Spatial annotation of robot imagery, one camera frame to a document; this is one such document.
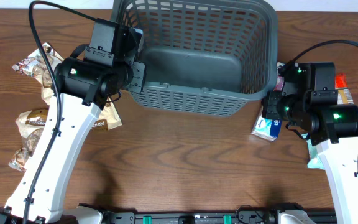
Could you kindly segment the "grey plastic basket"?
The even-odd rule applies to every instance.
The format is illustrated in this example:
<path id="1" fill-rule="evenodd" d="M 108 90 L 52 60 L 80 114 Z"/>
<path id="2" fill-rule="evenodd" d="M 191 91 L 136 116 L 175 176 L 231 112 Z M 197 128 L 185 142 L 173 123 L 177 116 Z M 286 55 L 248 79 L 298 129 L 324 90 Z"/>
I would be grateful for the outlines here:
<path id="1" fill-rule="evenodd" d="M 266 1 L 116 0 L 111 20 L 144 34 L 132 93 L 142 106 L 230 116 L 275 87 L 278 17 Z"/>

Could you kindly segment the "small teal wipes packet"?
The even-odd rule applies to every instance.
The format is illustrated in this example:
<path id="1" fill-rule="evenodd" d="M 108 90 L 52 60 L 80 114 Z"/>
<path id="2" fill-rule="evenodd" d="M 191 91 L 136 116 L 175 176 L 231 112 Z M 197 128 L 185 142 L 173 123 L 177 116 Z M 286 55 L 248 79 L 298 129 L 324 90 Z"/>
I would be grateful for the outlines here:
<path id="1" fill-rule="evenodd" d="M 307 163 L 307 168 L 309 169 L 321 169 L 324 170 L 323 163 L 319 158 L 317 148 L 312 145 L 311 140 L 306 140 L 308 146 L 308 153 L 309 153 L 309 162 Z"/>

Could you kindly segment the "Kleenex tissue multipack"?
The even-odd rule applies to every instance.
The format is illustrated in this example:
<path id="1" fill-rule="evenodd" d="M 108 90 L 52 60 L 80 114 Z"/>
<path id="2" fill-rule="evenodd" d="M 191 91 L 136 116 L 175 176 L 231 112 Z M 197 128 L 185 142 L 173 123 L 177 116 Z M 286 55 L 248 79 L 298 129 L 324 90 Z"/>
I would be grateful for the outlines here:
<path id="1" fill-rule="evenodd" d="M 277 82 L 274 88 L 275 91 L 281 91 L 283 89 L 283 77 L 278 74 L 278 69 L 283 65 L 284 63 L 277 62 Z M 282 121 L 263 118 L 262 111 L 263 106 L 261 107 L 257 119 L 255 120 L 251 134 L 273 142 L 278 138 L 282 126 Z"/>

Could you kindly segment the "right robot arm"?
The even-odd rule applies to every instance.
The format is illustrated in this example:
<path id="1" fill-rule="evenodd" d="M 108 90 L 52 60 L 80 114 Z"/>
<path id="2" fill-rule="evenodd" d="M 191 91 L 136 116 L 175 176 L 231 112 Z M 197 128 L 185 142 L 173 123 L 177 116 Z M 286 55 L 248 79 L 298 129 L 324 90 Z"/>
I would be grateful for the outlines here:
<path id="1" fill-rule="evenodd" d="M 337 223 L 358 223 L 358 106 L 339 103 L 332 62 L 277 65 L 281 85 L 263 99 L 262 116 L 306 132 L 329 182 Z"/>

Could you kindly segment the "treat bag beige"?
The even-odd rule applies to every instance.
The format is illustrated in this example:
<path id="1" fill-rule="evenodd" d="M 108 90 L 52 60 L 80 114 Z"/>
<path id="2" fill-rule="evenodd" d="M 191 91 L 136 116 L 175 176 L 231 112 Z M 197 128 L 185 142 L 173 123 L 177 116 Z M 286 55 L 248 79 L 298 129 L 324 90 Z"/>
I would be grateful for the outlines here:
<path id="1" fill-rule="evenodd" d="M 92 131 L 108 131 L 122 125 L 121 118 L 114 106 L 114 103 L 106 103 L 99 118 L 92 126 Z"/>

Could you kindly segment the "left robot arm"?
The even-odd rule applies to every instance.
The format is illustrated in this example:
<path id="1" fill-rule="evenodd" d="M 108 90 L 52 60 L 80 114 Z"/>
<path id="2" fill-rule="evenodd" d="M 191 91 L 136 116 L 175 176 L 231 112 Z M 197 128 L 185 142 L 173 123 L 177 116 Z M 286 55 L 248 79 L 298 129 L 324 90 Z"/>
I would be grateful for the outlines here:
<path id="1" fill-rule="evenodd" d="M 78 46 L 52 77 L 47 121 L 0 223 L 109 223 L 109 212 L 79 205 L 64 210 L 68 181 L 82 145 L 110 96 L 140 92 L 145 66 L 140 29 L 96 19 L 89 44 Z"/>

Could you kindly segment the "spaghetti pack red ends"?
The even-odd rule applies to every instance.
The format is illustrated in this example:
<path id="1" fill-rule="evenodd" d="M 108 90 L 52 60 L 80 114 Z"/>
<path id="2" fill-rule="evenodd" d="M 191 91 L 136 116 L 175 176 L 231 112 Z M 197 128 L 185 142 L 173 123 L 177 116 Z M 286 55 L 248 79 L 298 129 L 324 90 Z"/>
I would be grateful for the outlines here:
<path id="1" fill-rule="evenodd" d="M 353 104 L 354 100 L 346 82 L 346 75 L 338 73 L 335 75 L 335 89 L 338 91 L 337 103 L 340 104 Z"/>

